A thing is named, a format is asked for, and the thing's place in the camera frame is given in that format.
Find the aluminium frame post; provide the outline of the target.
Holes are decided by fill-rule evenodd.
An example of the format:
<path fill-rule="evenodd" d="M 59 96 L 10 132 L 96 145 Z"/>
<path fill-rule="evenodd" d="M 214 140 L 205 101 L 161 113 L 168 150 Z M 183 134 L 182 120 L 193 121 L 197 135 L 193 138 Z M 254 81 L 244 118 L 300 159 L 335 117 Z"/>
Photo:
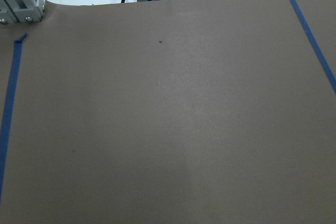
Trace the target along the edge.
<path fill-rule="evenodd" d="M 1 0 L 1 24 L 40 22 L 44 0 Z"/>

